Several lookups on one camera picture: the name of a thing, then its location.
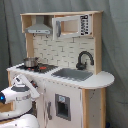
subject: wooden toy kitchen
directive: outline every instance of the wooden toy kitchen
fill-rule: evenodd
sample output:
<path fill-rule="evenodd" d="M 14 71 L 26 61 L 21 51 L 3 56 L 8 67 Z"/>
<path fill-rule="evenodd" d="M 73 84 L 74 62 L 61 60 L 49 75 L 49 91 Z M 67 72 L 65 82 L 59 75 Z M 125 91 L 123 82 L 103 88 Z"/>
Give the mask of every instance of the wooden toy kitchen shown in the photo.
<path fill-rule="evenodd" d="M 102 71 L 102 12 L 26 13 L 21 19 L 27 57 L 39 57 L 38 69 L 22 63 L 7 69 L 8 78 L 10 86 L 18 74 L 36 82 L 40 127 L 105 128 L 105 88 L 114 76 Z"/>

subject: sink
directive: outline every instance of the sink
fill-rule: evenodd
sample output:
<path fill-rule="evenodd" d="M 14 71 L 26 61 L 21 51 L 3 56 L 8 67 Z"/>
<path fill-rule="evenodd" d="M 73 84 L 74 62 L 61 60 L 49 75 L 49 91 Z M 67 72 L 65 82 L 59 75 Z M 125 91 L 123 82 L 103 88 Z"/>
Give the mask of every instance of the sink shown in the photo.
<path fill-rule="evenodd" d="M 84 81 L 92 75 L 93 75 L 92 72 L 81 71 L 81 70 L 70 69 L 70 68 L 63 68 L 52 74 L 52 76 L 54 77 L 60 77 L 64 79 L 74 80 L 74 81 Z"/>

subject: white robot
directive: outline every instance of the white robot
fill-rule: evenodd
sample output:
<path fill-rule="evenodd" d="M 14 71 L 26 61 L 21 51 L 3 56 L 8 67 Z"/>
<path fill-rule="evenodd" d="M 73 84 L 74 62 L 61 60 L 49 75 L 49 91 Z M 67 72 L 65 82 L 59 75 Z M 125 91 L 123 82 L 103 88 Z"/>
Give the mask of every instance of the white robot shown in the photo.
<path fill-rule="evenodd" d="M 35 116 L 26 114 L 15 121 L 1 124 L 0 128 L 40 128 L 40 126 Z"/>
<path fill-rule="evenodd" d="M 25 114 L 31 114 L 32 99 L 36 99 L 40 96 L 37 90 L 22 74 L 15 77 L 12 80 L 11 84 L 11 87 L 8 87 L 0 92 L 0 102 L 2 102 L 3 104 L 13 102 L 14 111 L 0 113 L 0 122 L 10 119 L 16 119 Z"/>

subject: cabinet door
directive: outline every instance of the cabinet door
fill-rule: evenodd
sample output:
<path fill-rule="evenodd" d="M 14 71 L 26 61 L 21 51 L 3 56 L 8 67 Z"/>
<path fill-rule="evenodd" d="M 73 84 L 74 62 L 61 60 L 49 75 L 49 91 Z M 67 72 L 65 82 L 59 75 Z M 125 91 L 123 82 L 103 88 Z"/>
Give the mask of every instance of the cabinet door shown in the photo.
<path fill-rule="evenodd" d="M 81 89 L 46 81 L 47 128 L 82 128 Z"/>
<path fill-rule="evenodd" d="M 76 15 L 52 19 L 53 40 L 90 35 L 92 16 Z"/>

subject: faucet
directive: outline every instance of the faucet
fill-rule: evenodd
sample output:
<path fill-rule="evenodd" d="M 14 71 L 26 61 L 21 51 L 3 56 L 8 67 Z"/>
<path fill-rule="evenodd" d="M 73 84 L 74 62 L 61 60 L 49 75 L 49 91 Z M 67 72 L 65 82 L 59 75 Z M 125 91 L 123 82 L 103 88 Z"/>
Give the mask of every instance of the faucet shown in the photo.
<path fill-rule="evenodd" d="M 94 65 L 94 60 L 93 60 L 92 55 L 91 55 L 89 52 L 87 52 L 87 51 L 82 51 L 82 52 L 79 54 L 78 63 L 76 64 L 76 68 L 77 68 L 78 70 L 86 69 L 87 63 L 86 63 L 86 62 L 85 62 L 85 64 L 82 64 L 82 63 L 81 63 L 81 57 L 82 57 L 83 54 L 88 55 L 89 58 L 90 58 L 90 61 L 91 61 L 90 64 L 91 64 L 91 65 Z"/>

